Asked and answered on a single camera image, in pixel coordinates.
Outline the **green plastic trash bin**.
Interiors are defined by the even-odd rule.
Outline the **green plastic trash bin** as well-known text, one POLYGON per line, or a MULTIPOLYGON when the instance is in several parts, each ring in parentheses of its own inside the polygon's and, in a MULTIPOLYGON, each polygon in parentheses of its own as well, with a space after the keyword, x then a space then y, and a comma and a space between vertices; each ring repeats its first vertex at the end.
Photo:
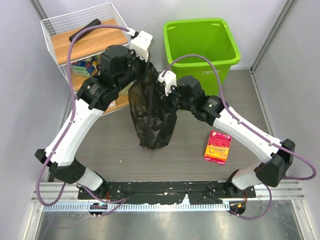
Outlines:
POLYGON ((203 89, 213 94, 218 89, 216 73, 223 82, 230 68, 241 59, 233 34, 221 18, 202 18, 168 21, 163 26, 167 62, 180 79, 193 76, 203 89))

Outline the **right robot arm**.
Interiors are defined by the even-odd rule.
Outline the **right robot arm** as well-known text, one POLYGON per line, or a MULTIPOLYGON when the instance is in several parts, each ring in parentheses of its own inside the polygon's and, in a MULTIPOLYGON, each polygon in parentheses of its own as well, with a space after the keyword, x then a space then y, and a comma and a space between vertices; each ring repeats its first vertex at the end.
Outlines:
POLYGON ((238 197, 248 187, 265 184, 277 187, 292 165, 295 143, 263 132, 231 106, 224 104, 216 95, 206 95, 200 82, 193 76, 176 80, 176 75, 159 76, 158 82, 164 87, 162 99, 175 110, 189 111, 199 121, 207 123, 231 135, 254 153, 259 163, 245 169, 235 170, 225 182, 226 193, 238 197))

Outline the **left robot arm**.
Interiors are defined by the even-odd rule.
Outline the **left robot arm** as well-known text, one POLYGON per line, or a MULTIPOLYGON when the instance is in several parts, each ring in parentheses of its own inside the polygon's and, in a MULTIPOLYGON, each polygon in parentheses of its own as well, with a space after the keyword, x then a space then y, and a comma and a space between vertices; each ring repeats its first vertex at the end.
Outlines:
POLYGON ((77 91, 72 112, 58 135, 48 147, 35 152, 35 157, 56 179, 81 185, 95 199, 105 197, 106 180, 81 164, 75 155, 90 128, 120 91, 145 72, 149 54, 147 47, 133 45, 112 45, 101 54, 99 71, 77 91))

